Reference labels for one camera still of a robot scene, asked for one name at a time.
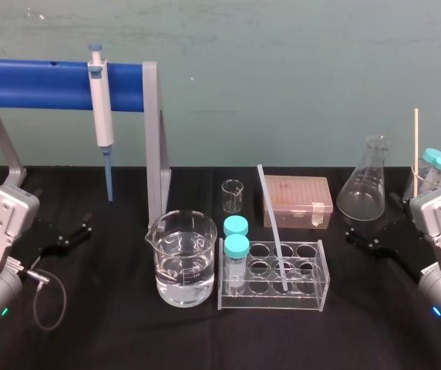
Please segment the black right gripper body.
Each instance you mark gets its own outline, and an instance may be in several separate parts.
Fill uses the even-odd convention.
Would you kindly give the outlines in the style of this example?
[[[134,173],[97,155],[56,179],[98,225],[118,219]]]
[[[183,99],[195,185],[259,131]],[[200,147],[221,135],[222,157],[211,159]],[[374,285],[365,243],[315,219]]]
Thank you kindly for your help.
[[[428,243],[409,219],[393,221],[375,233],[375,258],[389,259],[410,278],[428,266]]]

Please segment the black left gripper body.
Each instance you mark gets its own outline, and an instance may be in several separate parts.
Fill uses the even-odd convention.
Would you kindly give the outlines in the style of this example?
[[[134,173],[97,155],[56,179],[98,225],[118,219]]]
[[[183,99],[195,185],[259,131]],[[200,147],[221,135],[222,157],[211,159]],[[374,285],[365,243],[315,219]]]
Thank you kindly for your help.
[[[32,226],[15,240],[11,249],[11,258],[23,267],[32,266],[47,248],[58,246],[63,240],[63,232],[54,224],[36,218]]]

